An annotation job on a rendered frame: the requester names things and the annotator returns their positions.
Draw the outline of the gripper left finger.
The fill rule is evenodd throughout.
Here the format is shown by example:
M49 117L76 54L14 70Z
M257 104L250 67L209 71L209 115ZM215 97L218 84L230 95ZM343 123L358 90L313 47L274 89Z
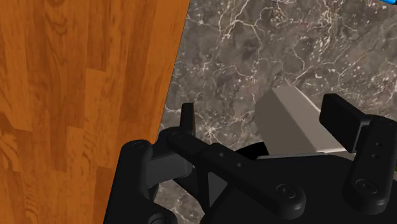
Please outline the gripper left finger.
M259 170L259 160L196 138L194 106L184 103L179 126L161 131L155 144L140 139L122 146L103 224L178 224L172 211L154 201L158 184L170 179L206 214L216 214L237 189L278 218L300 217L303 190L276 173L261 178Z

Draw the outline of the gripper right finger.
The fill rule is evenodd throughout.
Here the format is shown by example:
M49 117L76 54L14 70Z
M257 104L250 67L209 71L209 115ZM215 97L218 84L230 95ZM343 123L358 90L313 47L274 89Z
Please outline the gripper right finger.
M338 94L324 94L319 122L355 154L342 189L344 200L364 214L384 212L397 165L397 122L365 114Z

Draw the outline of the grey rectangular box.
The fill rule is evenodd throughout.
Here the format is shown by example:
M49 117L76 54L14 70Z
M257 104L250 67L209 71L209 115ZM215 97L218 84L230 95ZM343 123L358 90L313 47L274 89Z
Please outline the grey rectangular box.
M264 93L255 104L254 120L270 158L335 155L353 160L320 124L320 109L294 86Z

